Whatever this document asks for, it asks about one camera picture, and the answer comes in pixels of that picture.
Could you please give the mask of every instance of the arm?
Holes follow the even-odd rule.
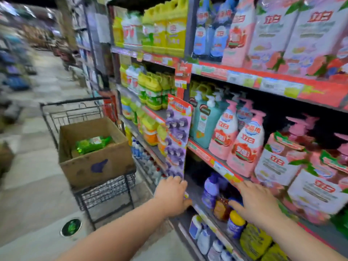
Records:
[[[160,181],[153,199],[91,233],[58,260],[130,260],[166,218],[192,205],[184,199],[186,188],[178,176]]]
[[[311,236],[284,215],[268,188],[244,181],[235,185],[243,197],[229,204],[248,222],[263,229],[293,261],[347,261],[347,259]]]

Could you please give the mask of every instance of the store aisle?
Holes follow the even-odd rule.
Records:
[[[0,134],[0,140],[6,140],[16,154],[0,186],[0,260],[3,261],[54,260],[91,232],[58,165],[57,151],[38,106],[39,102],[84,98],[89,94],[70,80],[71,74],[64,70],[59,57],[46,51],[36,53],[38,75],[31,76],[32,90],[10,94],[12,100],[24,106],[19,121]],[[137,207],[150,199],[151,194],[139,176],[136,184],[132,197]],[[91,215],[105,214],[127,199],[126,194],[117,196],[92,208]],[[111,216],[97,224],[97,228],[129,210],[130,207]],[[73,240],[59,233],[72,218],[82,220],[82,228]],[[184,248],[170,224],[165,222],[135,259],[153,260],[180,252],[185,257],[181,260],[191,260]]]

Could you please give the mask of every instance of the shopping cart handle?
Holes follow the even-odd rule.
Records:
[[[82,98],[82,99],[75,99],[75,100],[63,100],[58,101],[55,103],[40,103],[40,107],[48,106],[48,105],[62,105],[67,103],[80,103],[80,102],[87,102],[87,101],[94,101],[94,100],[107,100],[110,99],[110,97],[90,97],[90,98]]]

